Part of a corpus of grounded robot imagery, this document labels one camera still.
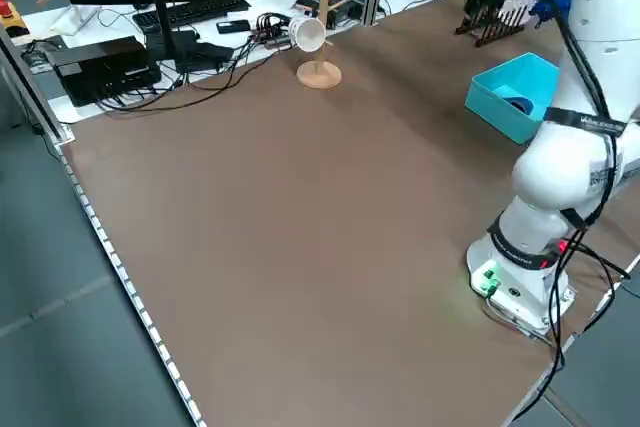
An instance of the gray floor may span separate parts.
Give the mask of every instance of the gray floor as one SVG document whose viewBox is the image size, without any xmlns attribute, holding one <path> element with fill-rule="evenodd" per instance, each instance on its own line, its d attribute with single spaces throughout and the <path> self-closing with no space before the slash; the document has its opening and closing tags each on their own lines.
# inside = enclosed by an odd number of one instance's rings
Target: gray floor
<svg viewBox="0 0 640 427">
<path fill-rule="evenodd" d="M 640 270 L 625 287 L 640 295 Z M 566 367 L 518 427 L 610 427 L 638 425 L 640 298 L 618 289 L 616 301 L 567 352 Z"/>
<path fill-rule="evenodd" d="M 0 425 L 188 426 L 61 166 L 0 132 Z"/>
</svg>

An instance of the brown table surface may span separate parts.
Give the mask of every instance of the brown table surface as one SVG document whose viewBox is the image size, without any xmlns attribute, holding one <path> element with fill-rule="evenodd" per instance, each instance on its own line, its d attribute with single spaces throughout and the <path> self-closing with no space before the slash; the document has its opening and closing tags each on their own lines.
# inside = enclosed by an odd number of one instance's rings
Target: brown table surface
<svg viewBox="0 0 640 427">
<path fill-rule="evenodd" d="M 451 35 L 462 2 L 334 37 L 330 91 L 297 82 L 293 51 L 201 105 L 74 126 L 66 154 L 208 425 L 497 426 L 549 364 L 468 287 L 465 250 L 522 148 L 464 99 L 560 41 L 475 49 Z M 628 262 L 638 208 L 614 201 L 588 242 Z M 571 273 L 580 330 L 604 284 L 580 259 Z"/>
</svg>

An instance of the blue tray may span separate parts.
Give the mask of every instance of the blue tray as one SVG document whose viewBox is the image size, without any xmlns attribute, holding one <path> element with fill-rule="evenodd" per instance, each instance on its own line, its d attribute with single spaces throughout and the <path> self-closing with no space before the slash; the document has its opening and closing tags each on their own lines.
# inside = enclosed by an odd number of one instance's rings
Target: blue tray
<svg viewBox="0 0 640 427">
<path fill-rule="evenodd" d="M 525 54 L 476 75 L 465 105 L 517 144 L 524 144 L 536 135 L 551 105 L 558 74 L 555 65 Z"/>
</svg>

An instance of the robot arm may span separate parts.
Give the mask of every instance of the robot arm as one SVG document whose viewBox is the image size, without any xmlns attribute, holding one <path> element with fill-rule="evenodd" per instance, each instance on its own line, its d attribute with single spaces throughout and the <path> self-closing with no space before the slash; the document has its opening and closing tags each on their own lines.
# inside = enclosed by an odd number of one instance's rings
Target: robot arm
<svg viewBox="0 0 640 427">
<path fill-rule="evenodd" d="M 640 14 L 627 0 L 573 0 L 568 25 L 600 81 L 611 119 L 626 126 L 640 100 Z M 587 121 L 598 115 L 566 49 L 552 106 Z M 606 139 L 602 133 L 543 122 L 514 168 L 516 198 L 469 248 L 474 290 L 485 296 L 487 265 L 499 266 L 501 284 L 492 302 L 529 329 L 544 333 L 550 323 L 556 265 L 544 259 L 573 230 L 561 211 L 573 209 L 586 218 L 601 201 L 611 160 Z M 618 137 L 617 151 L 613 193 L 640 172 L 636 124 Z M 558 285 L 564 313 L 573 300 L 566 273 Z"/>
</svg>

